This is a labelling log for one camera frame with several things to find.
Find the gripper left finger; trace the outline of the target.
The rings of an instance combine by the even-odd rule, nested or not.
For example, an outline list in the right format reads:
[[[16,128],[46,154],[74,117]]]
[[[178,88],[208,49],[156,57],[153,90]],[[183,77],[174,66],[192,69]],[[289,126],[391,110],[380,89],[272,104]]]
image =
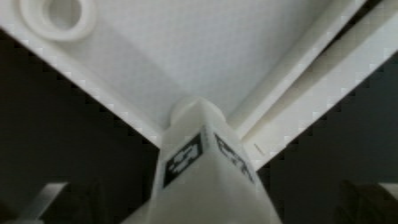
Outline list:
[[[50,182],[11,224],[106,224],[99,182]]]

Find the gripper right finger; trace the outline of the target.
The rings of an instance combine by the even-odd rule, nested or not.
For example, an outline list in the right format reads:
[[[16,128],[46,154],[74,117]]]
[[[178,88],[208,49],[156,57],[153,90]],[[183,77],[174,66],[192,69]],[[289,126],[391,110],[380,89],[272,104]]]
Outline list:
[[[341,181],[336,224],[398,224],[398,199],[378,184]]]

